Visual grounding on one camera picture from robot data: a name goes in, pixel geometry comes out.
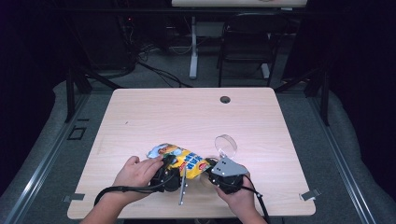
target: small black circle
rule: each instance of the small black circle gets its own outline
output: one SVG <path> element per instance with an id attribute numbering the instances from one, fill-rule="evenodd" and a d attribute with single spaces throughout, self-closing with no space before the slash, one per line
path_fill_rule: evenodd
<path id="1" fill-rule="evenodd" d="M 221 97 L 220 97 L 220 101 L 221 101 L 222 103 L 224 103 L 224 104 L 228 104 L 228 103 L 230 103 L 231 99 L 230 99 L 230 97 L 228 97 L 228 96 L 221 96 Z"/>

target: yellow chip bag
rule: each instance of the yellow chip bag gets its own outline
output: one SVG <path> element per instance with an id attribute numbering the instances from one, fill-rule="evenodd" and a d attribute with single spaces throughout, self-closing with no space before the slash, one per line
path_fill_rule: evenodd
<path id="1" fill-rule="evenodd" d="M 193 179 L 209 168 L 209 163 L 197 154 L 172 144 L 164 143 L 154 147 L 149 153 L 148 158 L 156 158 L 159 155 L 166 157 L 167 155 L 175 155 L 169 168 L 178 168 L 180 176 L 183 176 L 184 169 L 186 178 Z"/>

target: gray floor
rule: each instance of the gray floor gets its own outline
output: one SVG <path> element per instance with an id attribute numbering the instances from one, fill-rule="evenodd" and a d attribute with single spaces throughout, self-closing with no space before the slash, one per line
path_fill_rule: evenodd
<path id="1" fill-rule="evenodd" d="M 167 53 L 152 50 L 145 63 L 160 68 L 180 78 L 193 87 L 217 87 L 217 50 L 216 41 L 204 39 L 199 48 L 198 78 L 189 79 L 191 53 L 179 54 L 170 50 Z M 287 60 L 292 36 L 280 51 L 272 87 L 281 84 L 280 75 Z M 235 76 L 235 71 L 246 71 L 245 77 L 259 77 L 256 65 L 229 66 L 227 76 Z M 158 75 L 137 65 L 136 69 L 124 77 L 112 78 L 112 81 L 126 88 L 170 88 Z M 0 199 L 2 223 L 8 221 L 20 223 L 77 223 L 67 217 L 69 206 L 64 196 L 71 195 L 77 186 L 79 176 L 91 150 L 91 146 L 100 122 L 105 113 L 111 90 L 96 80 L 91 80 L 91 95 L 78 95 L 78 113 L 69 123 L 66 118 L 65 83 L 54 91 L 57 95 L 55 107 L 40 137 L 25 164 L 22 166 L 6 193 Z M 261 85 L 255 81 L 227 80 L 224 84 L 238 86 Z M 331 94 L 329 104 L 330 128 L 324 128 L 318 119 L 317 99 L 305 98 L 302 89 L 304 83 L 285 93 L 279 93 L 277 99 L 290 130 L 308 186 L 322 192 L 315 200 L 317 212 L 311 217 L 285 217 L 285 223 L 396 223 L 395 202 L 374 182 L 370 172 L 360 160 L 360 149 L 356 136 L 342 105 Z M 71 128 L 85 127 L 81 140 L 67 140 Z M 344 179 L 345 167 L 340 167 L 334 157 L 334 144 L 329 140 L 329 132 L 336 140 L 336 146 L 342 152 L 358 188 L 351 188 Z M 39 173 L 40 168 L 48 172 Z M 29 189 L 31 179 L 42 180 L 37 189 Z M 354 194 L 362 196 L 372 217 L 364 218 L 367 213 L 360 212 L 361 205 L 353 199 Z M 273 223 L 281 223 L 280 217 L 272 217 Z M 178 223 L 193 223 L 193 220 L 179 220 Z"/>

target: forearm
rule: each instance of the forearm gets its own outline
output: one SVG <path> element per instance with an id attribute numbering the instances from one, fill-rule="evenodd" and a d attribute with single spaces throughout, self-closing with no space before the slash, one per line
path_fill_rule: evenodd
<path id="1" fill-rule="evenodd" d="M 105 194 L 91 212 L 80 222 L 83 224 L 115 223 L 124 204 L 118 201 L 116 194 Z"/>
<path id="2" fill-rule="evenodd" d="M 244 224 L 267 224 L 267 222 L 256 209 L 248 210 L 236 215 Z"/>

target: table leg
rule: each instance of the table leg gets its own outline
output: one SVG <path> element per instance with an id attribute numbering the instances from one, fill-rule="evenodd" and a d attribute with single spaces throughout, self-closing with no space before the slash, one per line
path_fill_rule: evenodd
<path id="1" fill-rule="evenodd" d="M 195 17 L 191 20 L 191 64 L 190 64 L 190 78 L 197 78 L 198 67 L 198 53 L 197 53 L 197 35 L 196 35 L 196 22 Z"/>

